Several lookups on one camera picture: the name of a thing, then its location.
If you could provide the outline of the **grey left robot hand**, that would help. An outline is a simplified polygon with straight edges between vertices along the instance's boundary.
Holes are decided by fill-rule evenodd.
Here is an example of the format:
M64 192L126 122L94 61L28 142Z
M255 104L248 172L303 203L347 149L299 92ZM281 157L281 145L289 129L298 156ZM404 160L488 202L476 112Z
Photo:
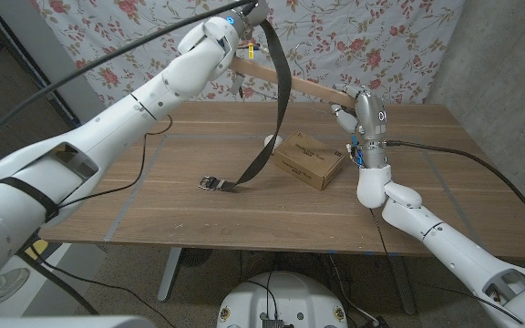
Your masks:
M242 9L242 14L245 17L245 22L249 26L260 25L269 15L270 8L266 0L257 0L246 5Z

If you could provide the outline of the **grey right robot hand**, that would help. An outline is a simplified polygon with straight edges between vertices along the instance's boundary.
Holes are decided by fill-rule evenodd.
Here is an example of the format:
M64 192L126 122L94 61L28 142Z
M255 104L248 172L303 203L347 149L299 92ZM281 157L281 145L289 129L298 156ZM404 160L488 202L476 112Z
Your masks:
M376 142L386 134L386 108L382 99L369 87L336 84L334 88L354 100L354 114L345 105L332 104L336 122L347 133L358 133L365 142Z

